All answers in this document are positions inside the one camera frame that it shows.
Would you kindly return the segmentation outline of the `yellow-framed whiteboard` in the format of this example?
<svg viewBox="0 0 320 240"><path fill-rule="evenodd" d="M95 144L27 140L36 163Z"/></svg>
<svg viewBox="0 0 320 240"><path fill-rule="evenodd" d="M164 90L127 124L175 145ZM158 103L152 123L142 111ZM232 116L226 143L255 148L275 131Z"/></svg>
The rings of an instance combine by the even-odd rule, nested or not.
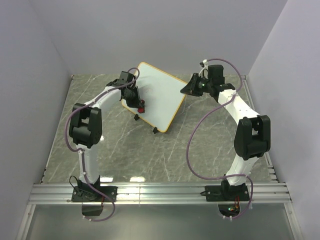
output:
<svg viewBox="0 0 320 240"><path fill-rule="evenodd" d="M186 95L181 93L187 83L166 73L146 62L138 67L139 77L136 81L140 98L144 101L144 113L129 107L125 100L121 101L124 108L160 133L167 132Z"/></svg>

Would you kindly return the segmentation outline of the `red bone-shaped eraser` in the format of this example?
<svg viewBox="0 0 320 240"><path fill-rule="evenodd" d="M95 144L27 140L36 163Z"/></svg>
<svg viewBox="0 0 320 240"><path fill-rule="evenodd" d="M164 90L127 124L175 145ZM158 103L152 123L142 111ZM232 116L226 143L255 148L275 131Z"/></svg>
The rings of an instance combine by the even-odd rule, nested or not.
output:
<svg viewBox="0 0 320 240"><path fill-rule="evenodd" d="M140 100L139 107L137 109L139 114L145 113L145 101L143 99Z"/></svg>

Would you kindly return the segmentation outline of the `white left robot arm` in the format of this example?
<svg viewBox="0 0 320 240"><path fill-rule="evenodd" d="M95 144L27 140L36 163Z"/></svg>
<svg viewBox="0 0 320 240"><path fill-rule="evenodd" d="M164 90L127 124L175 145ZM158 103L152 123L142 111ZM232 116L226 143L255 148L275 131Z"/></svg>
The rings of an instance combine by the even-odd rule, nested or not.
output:
<svg viewBox="0 0 320 240"><path fill-rule="evenodd" d="M86 103L76 103L65 124L64 139L67 147L79 156L80 175L77 195L89 201L103 196L97 163L97 144L103 133L102 115L114 104L125 100L138 113L145 112L145 101L140 98L136 81L140 71L132 67L122 71L119 78L109 82L103 91Z"/></svg>

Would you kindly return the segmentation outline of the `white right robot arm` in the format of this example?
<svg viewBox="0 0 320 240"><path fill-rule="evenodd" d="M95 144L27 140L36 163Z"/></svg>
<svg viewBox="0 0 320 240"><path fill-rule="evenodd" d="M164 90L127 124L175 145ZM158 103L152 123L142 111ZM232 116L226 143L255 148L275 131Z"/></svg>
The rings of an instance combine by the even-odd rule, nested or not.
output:
<svg viewBox="0 0 320 240"><path fill-rule="evenodd" d="M225 82L224 67L201 63L200 73L194 73L181 93L200 97L208 93L225 108L237 124L233 141L235 158L219 186L206 186L202 195L212 202L248 201L246 180L254 164L271 148L271 120L260 115L239 96L238 89Z"/></svg>

